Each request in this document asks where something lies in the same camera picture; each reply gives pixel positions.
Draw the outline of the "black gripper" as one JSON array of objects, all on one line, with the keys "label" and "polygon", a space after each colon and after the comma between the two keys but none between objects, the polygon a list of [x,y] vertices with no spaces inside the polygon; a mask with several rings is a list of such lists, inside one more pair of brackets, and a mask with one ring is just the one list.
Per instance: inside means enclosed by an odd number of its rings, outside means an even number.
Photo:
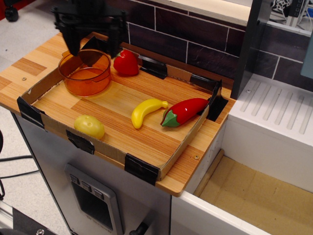
[{"label": "black gripper", "polygon": [[81,32],[109,32],[111,58],[119,50],[121,33],[127,32],[126,11],[110,6],[105,0],[69,0],[52,7],[55,26],[61,31],[72,55],[80,50]]}]

